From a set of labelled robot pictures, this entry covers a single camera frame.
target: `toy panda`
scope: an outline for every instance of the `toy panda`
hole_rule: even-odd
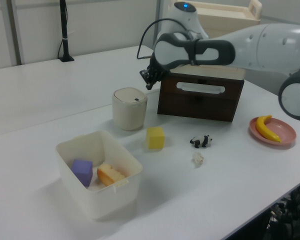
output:
[[[199,145],[202,143],[202,147],[205,148],[207,146],[207,144],[211,143],[212,138],[207,135],[207,136],[195,136],[194,138],[192,138],[190,140],[191,144],[194,144],[194,147],[196,149],[199,148]]]

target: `banana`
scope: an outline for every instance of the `banana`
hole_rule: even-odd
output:
[[[272,115],[258,117],[255,127],[264,138],[281,143],[280,137],[265,125],[265,122],[270,118],[272,118]]]

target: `yellow cube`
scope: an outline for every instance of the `yellow cube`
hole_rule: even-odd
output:
[[[149,149],[162,149],[165,145],[165,133],[162,127],[148,127],[146,130],[146,144]]]

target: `black stand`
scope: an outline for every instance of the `black stand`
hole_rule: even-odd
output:
[[[61,13],[61,28],[62,28],[62,44],[63,44],[63,56],[59,57],[61,62],[71,62],[74,58],[69,55],[68,47],[68,31],[67,31],[67,10],[66,0],[60,0],[60,13]]]

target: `black cable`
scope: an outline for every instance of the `black cable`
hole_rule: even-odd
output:
[[[68,9],[67,9],[67,3],[65,3],[65,25],[68,25]],[[60,49],[61,49],[61,46],[62,46],[63,43],[64,43],[64,40],[63,40],[63,36],[62,36],[62,40],[61,40],[61,43],[60,43],[60,46],[59,46],[59,50],[58,50],[58,56],[57,56],[57,59],[59,59],[59,53],[60,53]]]
[[[136,58],[137,58],[137,59],[149,59],[149,58],[151,57],[151,56],[143,56],[143,57],[139,57],[139,52],[140,52],[141,45],[142,45],[142,42],[143,42],[143,40],[144,40],[144,37],[145,37],[147,31],[149,30],[149,28],[151,28],[152,25],[154,25],[154,24],[156,24],[156,23],[159,23],[159,22],[161,22],[161,21],[172,21],[172,22],[175,22],[175,23],[179,24],[185,31],[187,31],[187,28],[186,28],[181,22],[179,22],[178,20],[175,20],[175,19],[173,19],[173,18],[162,18],[162,19],[158,19],[158,20],[152,22],[152,23],[145,29],[145,31],[144,31],[144,33],[143,33],[143,35],[142,35],[142,37],[141,37],[141,41],[140,41],[140,44],[139,44],[138,52],[137,52],[137,54],[136,54]]]

